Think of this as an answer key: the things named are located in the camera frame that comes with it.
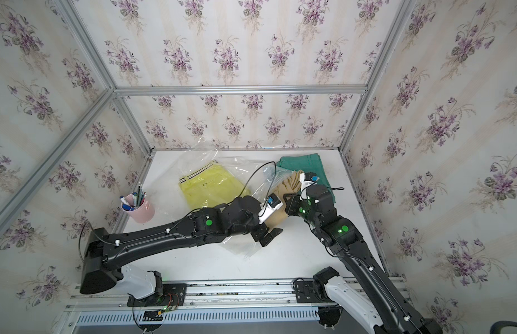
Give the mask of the beige garment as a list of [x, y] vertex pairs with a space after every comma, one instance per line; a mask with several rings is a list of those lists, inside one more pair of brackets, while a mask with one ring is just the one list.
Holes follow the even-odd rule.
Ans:
[[283, 196], [286, 194], [299, 193], [301, 191], [300, 175], [304, 171], [293, 171], [290, 176], [283, 178], [282, 181], [273, 188], [273, 193], [279, 198], [283, 204], [281, 209], [275, 210], [274, 213], [265, 221], [268, 228], [280, 228], [281, 224], [288, 218], [285, 213], [287, 207]]

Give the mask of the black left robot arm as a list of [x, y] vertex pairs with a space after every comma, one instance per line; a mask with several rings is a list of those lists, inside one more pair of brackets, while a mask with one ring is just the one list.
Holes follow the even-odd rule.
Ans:
[[110, 234], [105, 228], [90, 232], [84, 251], [80, 293], [99, 294], [120, 289], [137, 300], [163, 294], [162, 275], [134, 267], [134, 261], [174, 249], [222, 243], [234, 235], [250, 235], [262, 247], [281, 229], [269, 229], [266, 220], [283, 207], [275, 194], [264, 203], [251, 196], [228, 204], [202, 207], [165, 225], [136, 232]]

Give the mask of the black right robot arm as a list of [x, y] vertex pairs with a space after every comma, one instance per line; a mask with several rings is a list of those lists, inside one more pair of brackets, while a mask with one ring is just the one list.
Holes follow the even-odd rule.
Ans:
[[328, 188], [308, 185], [283, 199], [286, 214], [302, 218], [364, 291], [359, 294], [327, 267], [313, 277], [318, 294], [342, 307], [367, 333], [442, 333], [437, 321], [422, 316], [390, 281], [357, 227], [337, 213]]

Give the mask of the green garment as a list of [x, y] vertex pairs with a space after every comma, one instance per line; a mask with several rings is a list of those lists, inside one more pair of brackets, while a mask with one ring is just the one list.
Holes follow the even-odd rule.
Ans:
[[319, 154], [307, 154], [297, 157], [282, 157], [277, 164], [278, 172], [281, 172], [281, 181], [275, 186], [273, 192], [282, 199], [285, 194], [296, 193], [298, 199], [306, 199], [306, 188], [301, 185], [300, 175], [314, 173], [318, 179], [311, 179], [316, 185], [330, 187], [326, 177], [325, 168]]

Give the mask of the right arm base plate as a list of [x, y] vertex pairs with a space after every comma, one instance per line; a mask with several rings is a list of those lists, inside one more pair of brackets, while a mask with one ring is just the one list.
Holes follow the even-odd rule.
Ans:
[[292, 282], [297, 303], [332, 303], [327, 296], [325, 287], [315, 281], [296, 278]]

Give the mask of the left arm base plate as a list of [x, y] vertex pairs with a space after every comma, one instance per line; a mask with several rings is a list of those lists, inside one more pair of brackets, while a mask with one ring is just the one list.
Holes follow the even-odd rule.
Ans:
[[162, 293], [154, 294], [145, 299], [128, 298], [128, 307], [178, 307], [184, 304], [188, 285], [186, 283], [163, 283]]

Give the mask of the clear plastic vacuum bag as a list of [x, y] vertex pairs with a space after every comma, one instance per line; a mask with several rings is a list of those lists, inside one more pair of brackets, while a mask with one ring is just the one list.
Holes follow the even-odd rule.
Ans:
[[223, 243], [250, 257], [282, 233], [283, 195], [301, 189], [299, 176], [273, 159], [225, 157], [198, 144], [162, 168], [148, 183], [147, 198], [172, 239]]

